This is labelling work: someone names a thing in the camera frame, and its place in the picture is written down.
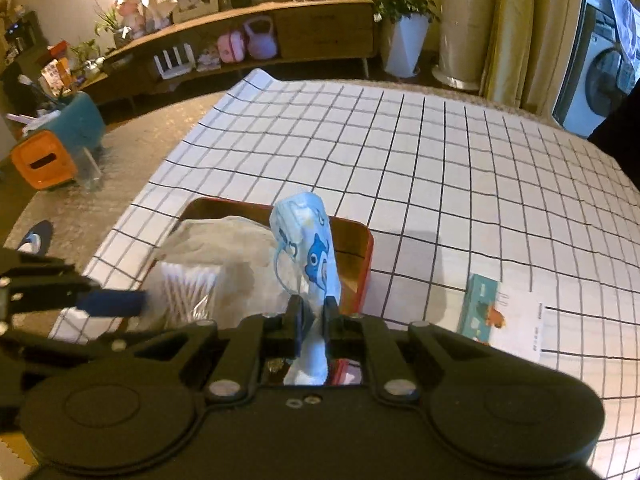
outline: white tablecloth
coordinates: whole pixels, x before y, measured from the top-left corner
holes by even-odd
[[[640,195],[612,158],[566,132],[436,96],[255,70],[171,152],[86,272],[135,288],[195,198],[273,204],[300,190],[372,230],[364,312],[392,327],[455,330],[470,273],[535,291],[550,306],[542,364],[604,402],[590,465],[638,476]],[[114,326],[70,309],[52,334],[82,341]]]

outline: picture frame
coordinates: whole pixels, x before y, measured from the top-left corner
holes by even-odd
[[[174,9],[174,23],[187,22],[214,12],[218,12],[218,0],[178,0]]]

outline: mask ear loop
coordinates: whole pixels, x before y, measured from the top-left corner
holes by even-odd
[[[287,285],[285,285],[282,281],[282,279],[280,278],[280,274],[278,273],[278,259],[280,257],[280,253],[282,251],[284,251],[284,248],[286,247],[286,243],[284,242],[284,240],[282,240],[279,244],[278,244],[278,248],[275,250],[275,252],[273,253],[273,270],[276,273],[276,279],[278,280],[278,283],[280,283],[280,285],[282,286],[282,288],[284,290],[286,290],[289,294],[293,295],[297,295],[300,292],[295,291],[295,290],[291,290]],[[296,261],[294,259],[293,256],[291,256],[291,254],[289,254],[287,251],[285,251],[285,254],[291,258],[291,261],[295,264]]]

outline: pink case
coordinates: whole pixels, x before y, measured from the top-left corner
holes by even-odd
[[[244,36],[239,30],[232,30],[218,38],[218,51],[223,63],[238,63],[242,61],[245,50]]]

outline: washing machine door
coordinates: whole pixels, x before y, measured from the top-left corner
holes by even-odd
[[[584,93],[589,108],[601,117],[616,110],[636,83],[634,67],[617,47],[599,53],[588,68]]]

